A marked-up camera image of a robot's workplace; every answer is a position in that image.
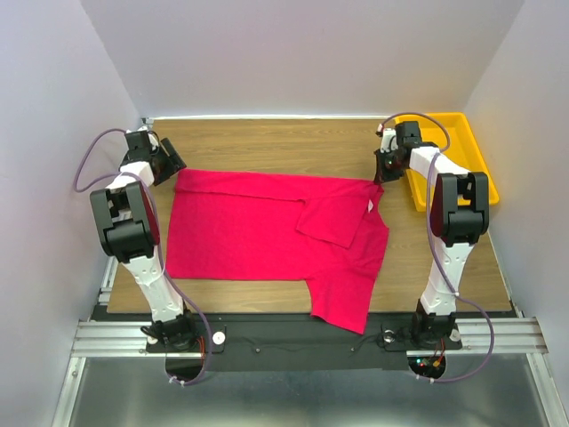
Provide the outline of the aluminium frame rail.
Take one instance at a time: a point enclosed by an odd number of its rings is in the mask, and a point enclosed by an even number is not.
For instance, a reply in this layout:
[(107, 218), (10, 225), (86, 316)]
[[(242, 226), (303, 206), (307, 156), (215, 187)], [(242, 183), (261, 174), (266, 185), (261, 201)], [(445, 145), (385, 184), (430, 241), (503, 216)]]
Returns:
[[(495, 318), (493, 331), (480, 318), (460, 318), (445, 341), (445, 354), (543, 354), (548, 351), (536, 318)], [(199, 350), (176, 352), (150, 344), (141, 321), (86, 321), (77, 326), (71, 355), (75, 358), (196, 358)]]

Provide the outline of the yellow plastic tray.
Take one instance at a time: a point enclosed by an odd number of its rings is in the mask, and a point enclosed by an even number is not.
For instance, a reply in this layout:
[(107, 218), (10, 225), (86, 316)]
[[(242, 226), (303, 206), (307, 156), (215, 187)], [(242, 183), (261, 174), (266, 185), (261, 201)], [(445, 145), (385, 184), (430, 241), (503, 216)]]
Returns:
[[(428, 116), (439, 122), (450, 135), (451, 146), (445, 152), (445, 155), (459, 166), (472, 172), (484, 172), (488, 176), (490, 205), (497, 205), (500, 201), (499, 193), (466, 116), (461, 112), (428, 113)], [(424, 117), (403, 115), (396, 117), (394, 123), (399, 124), (407, 120), (419, 123), (421, 137), (424, 141), (434, 142), (439, 148), (445, 146), (446, 138), (443, 132), (437, 125)], [(418, 212), (424, 213), (426, 209), (427, 181), (420, 173), (414, 171), (407, 170), (405, 175), (409, 181), (414, 206)]]

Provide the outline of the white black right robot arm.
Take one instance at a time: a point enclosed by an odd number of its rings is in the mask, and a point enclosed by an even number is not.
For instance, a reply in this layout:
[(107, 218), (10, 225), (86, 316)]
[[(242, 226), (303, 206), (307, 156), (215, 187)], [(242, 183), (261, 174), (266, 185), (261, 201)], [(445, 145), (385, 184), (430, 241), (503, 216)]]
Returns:
[(425, 142), (419, 123), (385, 122), (376, 134), (376, 183), (395, 181), (407, 170), (427, 182), (427, 232), (433, 264), (409, 326), (410, 340), (429, 347), (454, 330), (462, 273), (475, 245), (489, 226), (489, 178), (457, 165), (433, 142)]

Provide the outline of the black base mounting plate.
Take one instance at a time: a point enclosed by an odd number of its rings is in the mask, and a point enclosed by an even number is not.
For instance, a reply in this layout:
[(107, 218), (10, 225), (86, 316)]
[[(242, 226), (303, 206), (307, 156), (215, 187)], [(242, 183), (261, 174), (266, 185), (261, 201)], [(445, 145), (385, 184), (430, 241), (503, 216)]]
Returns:
[(208, 369), (236, 371), (407, 370), (408, 351), (431, 357), (459, 350), (446, 334), (412, 333), (408, 312), (372, 313), (365, 332), (352, 333), (309, 314), (220, 313), (207, 316), (224, 341), (212, 347)]

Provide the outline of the pink red t shirt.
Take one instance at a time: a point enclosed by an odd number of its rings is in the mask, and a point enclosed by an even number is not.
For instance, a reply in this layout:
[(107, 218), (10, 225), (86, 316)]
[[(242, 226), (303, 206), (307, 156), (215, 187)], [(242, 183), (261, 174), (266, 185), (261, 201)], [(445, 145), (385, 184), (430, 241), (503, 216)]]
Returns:
[(180, 172), (166, 269), (173, 278), (304, 281), (311, 313), (362, 334), (389, 242), (372, 181)]

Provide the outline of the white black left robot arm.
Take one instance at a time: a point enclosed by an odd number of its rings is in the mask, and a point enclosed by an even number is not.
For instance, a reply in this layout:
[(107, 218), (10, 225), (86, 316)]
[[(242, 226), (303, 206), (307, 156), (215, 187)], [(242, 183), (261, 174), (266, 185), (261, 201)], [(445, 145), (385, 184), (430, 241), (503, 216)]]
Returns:
[(197, 342), (197, 328), (181, 295), (166, 277), (159, 221), (147, 193), (186, 167), (167, 139), (142, 126), (124, 133), (126, 153), (117, 175), (90, 194), (103, 251), (132, 275), (147, 300), (151, 323), (141, 332), (151, 345), (187, 351)]

